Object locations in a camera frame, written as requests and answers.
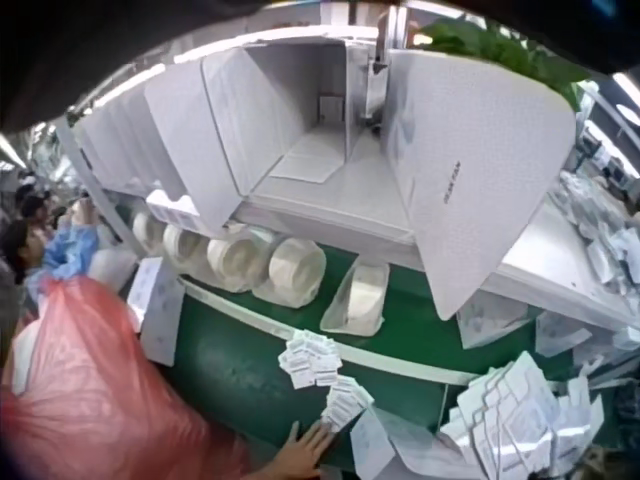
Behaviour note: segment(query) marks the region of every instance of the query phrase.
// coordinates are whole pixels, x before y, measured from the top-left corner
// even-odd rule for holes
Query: hand
[[[318,420],[300,440],[297,440],[298,428],[299,423],[295,422],[287,443],[263,470],[265,477],[270,480],[289,480],[315,478],[321,475],[322,472],[316,468],[316,464],[331,445],[335,435]]]

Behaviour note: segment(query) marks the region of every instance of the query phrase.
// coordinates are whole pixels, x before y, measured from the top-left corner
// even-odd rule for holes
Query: white cardboard box
[[[185,288],[163,257],[145,258],[133,280],[127,303],[133,310],[147,358],[172,367]]]

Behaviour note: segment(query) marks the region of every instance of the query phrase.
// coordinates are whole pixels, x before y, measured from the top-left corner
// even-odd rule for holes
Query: cardboard divider
[[[478,290],[575,141],[569,104],[499,65],[392,51],[383,144],[438,314]]]

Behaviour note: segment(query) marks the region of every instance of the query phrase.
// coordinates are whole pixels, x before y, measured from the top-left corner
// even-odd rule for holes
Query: fluorescent light
[[[416,33],[413,36],[414,45],[431,45],[432,43],[433,43],[433,38],[425,35],[424,33]]]
[[[626,105],[621,105],[618,104],[616,105],[616,108],[618,109],[618,111],[622,114],[622,116],[624,118],[626,118],[627,120],[629,120],[631,123],[638,125],[640,127],[640,117],[638,117],[638,115],[636,114],[636,112],[634,112],[633,110],[631,110],[629,107],[627,107]]]
[[[449,18],[458,18],[464,14],[462,10],[458,10],[457,8],[446,7],[439,3],[422,2],[419,0],[404,2],[404,6],[413,8],[414,10],[422,10],[423,12],[436,13]]]
[[[631,100],[633,100],[634,103],[638,105],[638,107],[640,107],[640,90],[638,90],[636,84],[633,83],[633,81],[624,73],[616,73],[613,76],[613,79],[617,82],[618,85],[620,85],[620,88],[622,88],[627,93],[627,95],[629,95]]]
[[[131,90],[136,85],[140,85],[141,83],[146,82],[150,78],[161,74],[166,70],[166,68],[167,67],[165,67],[163,63],[159,63],[151,67],[149,70],[145,70],[143,72],[138,73],[137,75],[134,75],[129,80],[122,82],[116,88],[114,88],[113,90],[109,91],[108,93],[106,93],[105,95],[97,99],[95,102],[95,106],[102,107],[107,102],[113,100],[119,95],[122,95],[127,90]]]
[[[7,154],[7,157],[13,160],[13,163],[15,163],[16,165],[22,168],[27,168],[25,163],[22,161],[22,159],[18,156],[16,151],[13,149],[13,147],[9,143],[9,140],[7,140],[5,136],[2,135],[1,133],[0,133],[0,150],[3,150],[4,153]]]
[[[377,39],[378,29],[376,27],[358,25],[309,25],[306,27],[274,28],[256,33],[238,35],[234,38],[218,40],[217,42],[209,43],[207,45],[188,50],[180,55],[176,55],[173,57],[173,61],[175,63],[184,63],[211,55],[212,53],[223,52],[225,50],[230,50],[232,48],[241,47],[251,43],[305,37],[354,37]]]
[[[640,178],[640,174],[638,174],[638,171],[634,168],[629,159],[625,157],[620,149],[616,147],[615,144],[611,141],[611,139],[607,137],[607,135],[602,130],[600,130],[600,127],[598,127],[591,120],[587,120],[586,122],[584,122],[584,126],[596,140],[602,142],[602,146],[609,153],[609,155],[620,159],[620,161],[622,162],[622,166],[627,174],[629,174],[633,178]]]

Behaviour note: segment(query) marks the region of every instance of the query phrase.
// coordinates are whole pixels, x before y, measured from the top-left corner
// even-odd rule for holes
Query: pink plastic bag
[[[127,305],[88,278],[50,285],[26,391],[2,433],[35,479],[237,479],[243,441],[209,425],[145,358]]]

